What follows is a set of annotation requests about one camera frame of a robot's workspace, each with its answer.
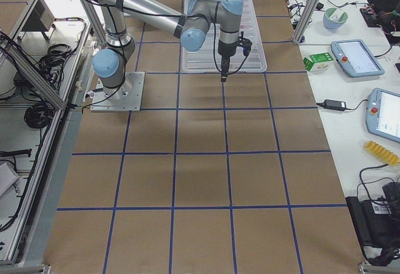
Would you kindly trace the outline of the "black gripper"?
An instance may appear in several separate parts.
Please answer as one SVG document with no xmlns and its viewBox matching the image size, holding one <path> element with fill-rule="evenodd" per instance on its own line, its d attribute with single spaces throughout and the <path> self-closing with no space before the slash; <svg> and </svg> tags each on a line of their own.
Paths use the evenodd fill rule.
<svg viewBox="0 0 400 274">
<path fill-rule="evenodd" d="M 221 39 L 218 40 L 217 51 L 221 55 L 221 82 L 226 82 L 229 76 L 230 57 L 236 54 L 239 41 L 233 43 L 225 43 Z"/>
</svg>

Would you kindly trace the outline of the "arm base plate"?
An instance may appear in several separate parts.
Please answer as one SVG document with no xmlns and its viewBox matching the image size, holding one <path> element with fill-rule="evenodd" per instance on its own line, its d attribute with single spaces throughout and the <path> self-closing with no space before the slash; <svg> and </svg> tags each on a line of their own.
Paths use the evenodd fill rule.
<svg viewBox="0 0 400 274">
<path fill-rule="evenodd" d="M 116 94 L 114 91 L 103 87 L 103 83 L 98 78 L 97 87 L 101 91 L 95 92 L 92 96 L 93 105 L 90 110 L 93 112 L 138 112 L 141 110 L 141 100 L 143 96 L 143 87 L 145 72 L 127 72 L 126 79 Z"/>
</svg>

